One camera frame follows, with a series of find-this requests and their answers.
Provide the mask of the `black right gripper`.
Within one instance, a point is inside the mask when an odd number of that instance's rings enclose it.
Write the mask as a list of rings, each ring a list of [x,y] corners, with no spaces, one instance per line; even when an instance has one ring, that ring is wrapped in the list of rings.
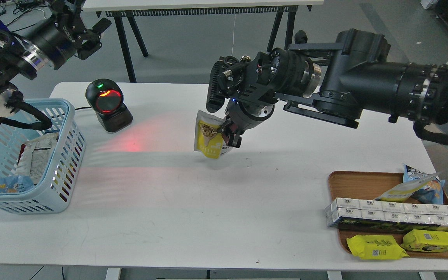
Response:
[[[226,145],[240,148],[242,134],[269,119],[275,106],[261,106],[254,103],[228,103],[225,121],[217,130]]]

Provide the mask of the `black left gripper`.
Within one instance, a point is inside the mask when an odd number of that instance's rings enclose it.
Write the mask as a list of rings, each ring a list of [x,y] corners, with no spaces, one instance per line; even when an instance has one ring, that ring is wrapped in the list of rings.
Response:
[[[52,16],[28,32],[21,58],[36,71],[49,65],[57,70],[71,57],[81,60],[98,51],[102,33],[112,25],[107,18],[88,30],[81,18],[85,0],[45,0]]]

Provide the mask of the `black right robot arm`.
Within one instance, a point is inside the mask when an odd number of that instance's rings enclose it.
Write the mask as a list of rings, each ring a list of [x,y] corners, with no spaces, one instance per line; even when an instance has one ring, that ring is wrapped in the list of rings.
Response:
[[[384,35],[345,30],[334,43],[308,43],[304,31],[288,49],[259,52],[254,59],[221,57],[210,73],[206,109],[226,104],[220,129],[239,148],[242,135],[284,110],[349,128],[363,110],[413,122],[416,136],[448,146],[448,65],[388,62]]]

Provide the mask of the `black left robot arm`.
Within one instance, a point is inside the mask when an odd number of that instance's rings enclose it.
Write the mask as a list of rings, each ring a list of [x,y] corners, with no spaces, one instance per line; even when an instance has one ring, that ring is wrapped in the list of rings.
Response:
[[[110,20],[102,18],[90,30],[85,27],[82,0],[47,0],[46,5],[51,16],[25,35],[10,31],[0,21],[0,125],[36,131],[50,129],[51,119],[25,102],[11,80],[17,75],[33,80],[44,66],[57,70],[73,56],[89,58],[101,48],[102,33],[111,26]]]

